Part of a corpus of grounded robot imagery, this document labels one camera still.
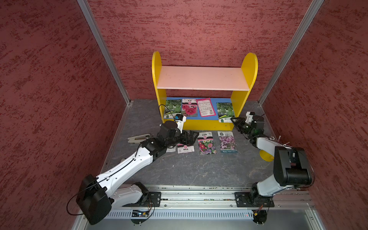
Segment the pink flower seed bag top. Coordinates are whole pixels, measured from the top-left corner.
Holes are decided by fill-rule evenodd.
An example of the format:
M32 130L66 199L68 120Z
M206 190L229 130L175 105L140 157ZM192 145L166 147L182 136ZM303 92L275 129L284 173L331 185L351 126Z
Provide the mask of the pink flower seed bag top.
M199 153L201 155L210 155L217 153L212 132L200 132L197 140L200 151Z

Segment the aster seed bag top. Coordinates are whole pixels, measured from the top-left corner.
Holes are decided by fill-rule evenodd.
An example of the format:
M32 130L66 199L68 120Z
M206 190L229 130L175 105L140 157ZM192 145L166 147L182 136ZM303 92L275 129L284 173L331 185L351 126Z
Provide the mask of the aster seed bag top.
M190 152L194 152L194 151L195 151L194 145L186 145L186 144L178 144L177 145L178 154L190 153Z

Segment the purple flower seed bag top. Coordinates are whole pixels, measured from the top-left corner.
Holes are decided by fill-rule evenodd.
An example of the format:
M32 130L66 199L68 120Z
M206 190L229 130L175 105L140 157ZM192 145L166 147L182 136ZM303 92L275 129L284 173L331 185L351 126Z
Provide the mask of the purple flower seed bag top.
M218 131L221 153L237 153L234 135L231 131Z

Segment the green gourd seed bag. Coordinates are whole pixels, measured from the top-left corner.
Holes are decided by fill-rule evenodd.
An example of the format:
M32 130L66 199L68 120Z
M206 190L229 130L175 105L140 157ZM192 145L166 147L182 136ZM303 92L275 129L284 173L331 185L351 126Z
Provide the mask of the green gourd seed bag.
M176 152L176 146L167 148L166 153L169 153L169 152Z

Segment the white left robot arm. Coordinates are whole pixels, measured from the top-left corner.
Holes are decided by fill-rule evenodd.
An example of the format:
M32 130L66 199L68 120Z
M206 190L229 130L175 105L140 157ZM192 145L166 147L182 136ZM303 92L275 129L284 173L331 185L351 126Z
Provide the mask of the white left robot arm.
M163 156L169 147L177 144L193 145L199 136L196 131L183 130L184 122L166 121L154 138L141 142L137 150L114 168L98 175L84 177L76 194L76 203L90 225L102 221L115 207L132 204L155 204L142 183L119 187L139 170Z

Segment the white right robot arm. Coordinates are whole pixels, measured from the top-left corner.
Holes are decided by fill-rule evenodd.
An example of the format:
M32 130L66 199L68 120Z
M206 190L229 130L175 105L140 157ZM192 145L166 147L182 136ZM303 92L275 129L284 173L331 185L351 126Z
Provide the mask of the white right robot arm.
M312 167L302 148L283 145L264 134L264 118L254 112L247 117L232 117L237 131L244 134L259 150L273 157L273 174L267 179L254 183L250 192L237 192L238 207L273 207L273 196L289 188L304 188L312 185Z

